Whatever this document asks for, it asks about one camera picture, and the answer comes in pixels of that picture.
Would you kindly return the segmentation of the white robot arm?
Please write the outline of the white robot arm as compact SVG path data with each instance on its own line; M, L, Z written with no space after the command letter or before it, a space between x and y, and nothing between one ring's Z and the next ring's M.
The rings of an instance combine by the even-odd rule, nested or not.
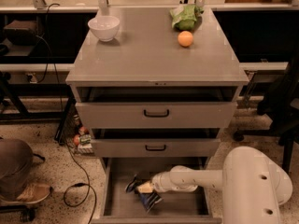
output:
M281 224L279 207L292 196L292 181L276 163L253 147L236 147L220 170L177 165L137 187L140 193L222 192L223 224Z

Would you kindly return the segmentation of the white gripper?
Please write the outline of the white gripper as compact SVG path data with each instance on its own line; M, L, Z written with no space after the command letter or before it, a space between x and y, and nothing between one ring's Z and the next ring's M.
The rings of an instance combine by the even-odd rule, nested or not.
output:
M155 175L151 182L147 181L139 185L136 189L139 193L152 193L153 191L157 192L168 192L173 189L174 183L170 179L169 172L161 172Z

